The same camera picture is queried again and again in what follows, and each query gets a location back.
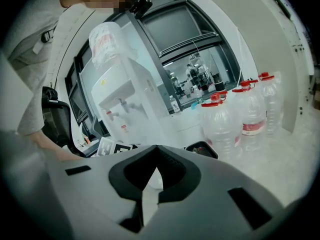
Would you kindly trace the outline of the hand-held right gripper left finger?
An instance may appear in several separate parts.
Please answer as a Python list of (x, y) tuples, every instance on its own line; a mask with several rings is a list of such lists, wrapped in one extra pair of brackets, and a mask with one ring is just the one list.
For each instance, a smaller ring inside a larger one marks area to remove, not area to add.
[(158, 223), (143, 224), (143, 190), (125, 176), (157, 150), (65, 162), (45, 154), (45, 232), (55, 240), (156, 240)]

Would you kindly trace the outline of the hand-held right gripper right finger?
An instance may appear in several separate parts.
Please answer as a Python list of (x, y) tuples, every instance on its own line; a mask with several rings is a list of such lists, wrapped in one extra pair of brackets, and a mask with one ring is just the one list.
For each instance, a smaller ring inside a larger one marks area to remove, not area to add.
[(145, 240), (238, 240), (253, 233), (229, 194), (233, 189), (244, 190), (271, 217), (284, 210), (268, 189), (226, 162), (169, 146), (161, 150), (194, 163), (201, 179), (184, 200), (159, 204), (143, 228)]

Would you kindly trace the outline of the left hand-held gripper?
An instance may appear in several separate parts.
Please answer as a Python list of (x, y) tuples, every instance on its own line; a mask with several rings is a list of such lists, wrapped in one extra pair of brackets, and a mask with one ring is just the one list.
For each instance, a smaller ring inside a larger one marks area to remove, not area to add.
[(114, 141), (106, 137), (102, 137), (99, 141), (96, 156), (108, 156), (112, 154), (118, 154), (122, 152), (131, 151), (136, 149), (137, 146), (134, 144), (126, 144), (121, 141)]

